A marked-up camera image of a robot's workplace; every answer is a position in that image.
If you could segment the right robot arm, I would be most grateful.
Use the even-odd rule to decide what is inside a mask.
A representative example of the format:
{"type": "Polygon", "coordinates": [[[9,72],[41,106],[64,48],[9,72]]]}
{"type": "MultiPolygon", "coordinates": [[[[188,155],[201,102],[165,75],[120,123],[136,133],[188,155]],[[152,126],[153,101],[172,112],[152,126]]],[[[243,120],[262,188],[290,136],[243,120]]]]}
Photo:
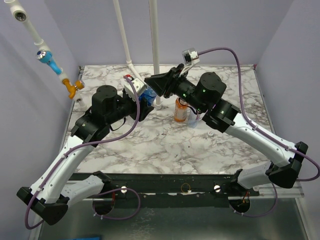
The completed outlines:
{"type": "Polygon", "coordinates": [[[252,122],[245,120],[238,107],[222,99],[227,86],[215,72],[203,73],[194,85],[187,80],[183,68],[184,65],[179,64],[144,81],[160,97],[178,96],[203,114],[202,120],[209,127],[242,140],[270,160],[260,166],[237,170],[230,191],[241,196],[252,187],[269,183],[292,188],[302,167],[304,158],[301,154],[306,153],[308,146],[303,142],[289,142],[267,130],[259,133],[252,122]]]}

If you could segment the blue label Pocari bottle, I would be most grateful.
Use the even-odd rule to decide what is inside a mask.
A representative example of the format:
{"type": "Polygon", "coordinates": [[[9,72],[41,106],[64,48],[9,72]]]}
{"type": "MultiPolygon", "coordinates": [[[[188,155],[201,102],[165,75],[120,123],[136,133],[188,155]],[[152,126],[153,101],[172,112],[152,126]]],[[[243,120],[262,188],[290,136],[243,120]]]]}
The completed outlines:
{"type": "Polygon", "coordinates": [[[147,105],[152,106],[154,100],[156,99],[156,96],[156,92],[148,86],[146,90],[139,96],[139,101],[141,101],[142,99],[146,99],[147,105]]]}

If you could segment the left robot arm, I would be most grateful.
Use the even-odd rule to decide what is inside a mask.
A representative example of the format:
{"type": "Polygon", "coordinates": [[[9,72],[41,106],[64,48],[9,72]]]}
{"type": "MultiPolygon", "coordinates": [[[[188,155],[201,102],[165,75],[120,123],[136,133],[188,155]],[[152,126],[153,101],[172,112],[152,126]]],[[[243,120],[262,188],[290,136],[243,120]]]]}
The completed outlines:
{"type": "Polygon", "coordinates": [[[67,186],[66,183],[97,145],[110,143],[105,137],[112,131],[112,124],[130,116],[141,122],[154,109],[144,98],[145,83],[137,81],[125,84],[122,95],[111,85],[97,88],[91,97],[91,106],[71,130],[65,145],[45,173],[30,187],[21,187],[17,197],[26,205],[24,223],[29,225],[29,213],[33,211],[49,225],[60,221],[74,204],[94,195],[107,197],[111,191],[111,179],[97,171],[88,178],[67,186]]]}

